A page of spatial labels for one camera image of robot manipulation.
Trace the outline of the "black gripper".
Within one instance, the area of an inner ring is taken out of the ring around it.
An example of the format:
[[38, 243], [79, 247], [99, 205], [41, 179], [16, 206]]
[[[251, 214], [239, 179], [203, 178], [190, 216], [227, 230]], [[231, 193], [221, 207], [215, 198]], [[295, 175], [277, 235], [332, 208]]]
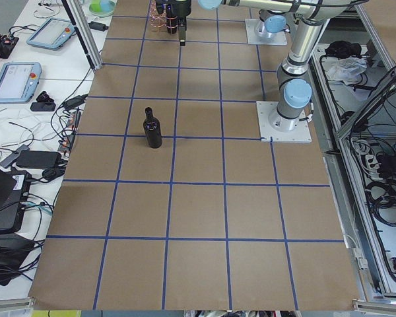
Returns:
[[156, 10], [169, 17], [178, 17], [178, 38], [181, 46], [186, 45], [187, 19], [191, 14], [191, 0], [156, 0]]

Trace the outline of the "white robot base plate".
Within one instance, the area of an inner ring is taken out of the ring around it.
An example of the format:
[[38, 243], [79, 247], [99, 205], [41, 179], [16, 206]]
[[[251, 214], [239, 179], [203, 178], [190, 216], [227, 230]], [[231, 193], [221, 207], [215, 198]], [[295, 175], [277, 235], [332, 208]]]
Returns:
[[298, 118], [285, 119], [277, 112], [278, 102], [257, 101], [260, 140], [275, 143], [311, 143], [304, 110]]
[[271, 17], [266, 21], [245, 19], [247, 43], [252, 45], [285, 46], [286, 19]]

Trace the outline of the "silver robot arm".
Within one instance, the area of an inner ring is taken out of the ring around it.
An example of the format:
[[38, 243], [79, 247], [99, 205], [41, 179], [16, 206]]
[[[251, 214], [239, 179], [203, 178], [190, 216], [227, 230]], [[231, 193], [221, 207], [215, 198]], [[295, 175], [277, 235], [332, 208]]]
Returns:
[[276, 11], [279, 13], [297, 13], [300, 15], [298, 28], [287, 57], [277, 70], [280, 98], [268, 120], [273, 129], [280, 132], [293, 131], [300, 114], [312, 97], [312, 88], [304, 75], [308, 70], [308, 61], [319, 42], [325, 27], [333, 17], [345, 9], [362, 4], [362, 1], [209, 1], [200, 2], [200, 6], [216, 9], [220, 5], [249, 7]]
[[[191, 1], [155, 1], [159, 15], [166, 14], [168, 32], [178, 33], [180, 46], [186, 44], [187, 16], [191, 14]], [[270, 46], [287, 45], [286, 14], [274, 9], [260, 9], [258, 19], [245, 19], [248, 44]]]

